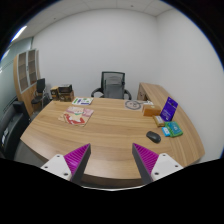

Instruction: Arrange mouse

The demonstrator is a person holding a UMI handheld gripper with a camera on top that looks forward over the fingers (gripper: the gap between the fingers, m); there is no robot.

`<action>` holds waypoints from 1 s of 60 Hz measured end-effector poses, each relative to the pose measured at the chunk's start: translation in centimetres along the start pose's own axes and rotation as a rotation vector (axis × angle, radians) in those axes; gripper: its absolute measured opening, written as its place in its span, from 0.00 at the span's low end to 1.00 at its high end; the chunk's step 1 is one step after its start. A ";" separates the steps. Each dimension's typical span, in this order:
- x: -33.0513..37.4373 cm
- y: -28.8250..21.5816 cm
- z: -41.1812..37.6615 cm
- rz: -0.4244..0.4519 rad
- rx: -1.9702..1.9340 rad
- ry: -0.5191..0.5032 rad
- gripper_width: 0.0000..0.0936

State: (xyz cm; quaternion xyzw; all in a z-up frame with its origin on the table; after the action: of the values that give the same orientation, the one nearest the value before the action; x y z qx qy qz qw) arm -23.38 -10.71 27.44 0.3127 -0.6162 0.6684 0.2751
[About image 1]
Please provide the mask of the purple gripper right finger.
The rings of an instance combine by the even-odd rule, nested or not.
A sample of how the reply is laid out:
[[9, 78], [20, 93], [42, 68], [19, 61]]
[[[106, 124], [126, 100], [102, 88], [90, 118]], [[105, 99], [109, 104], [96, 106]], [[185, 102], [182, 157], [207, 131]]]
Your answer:
[[182, 169], [168, 154], [157, 154], [136, 143], [132, 144], [132, 154], [144, 185]]

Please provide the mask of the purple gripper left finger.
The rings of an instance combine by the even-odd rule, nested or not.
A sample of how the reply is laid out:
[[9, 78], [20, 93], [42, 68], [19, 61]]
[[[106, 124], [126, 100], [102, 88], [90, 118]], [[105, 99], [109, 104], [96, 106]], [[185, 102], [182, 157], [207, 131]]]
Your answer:
[[66, 155], [56, 154], [42, 166], [42, 169], [80, 185], [90, 154], [91, 145], [86, 144]]

